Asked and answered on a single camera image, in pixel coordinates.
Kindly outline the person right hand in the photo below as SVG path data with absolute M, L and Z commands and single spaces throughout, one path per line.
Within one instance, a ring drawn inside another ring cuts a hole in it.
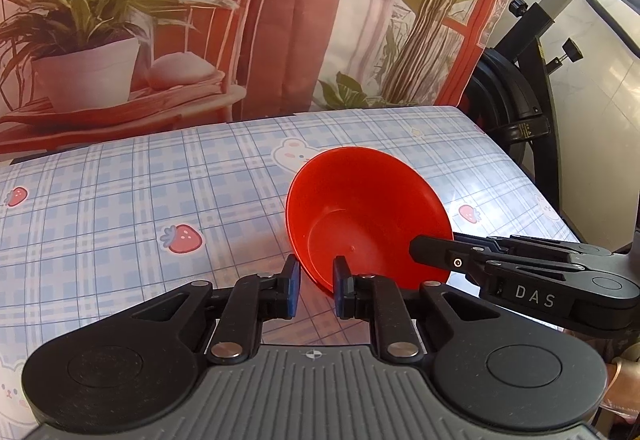
M 633 423 L 639 418 L 639 339 L 606 364 L 608 386 L 602 406 Z

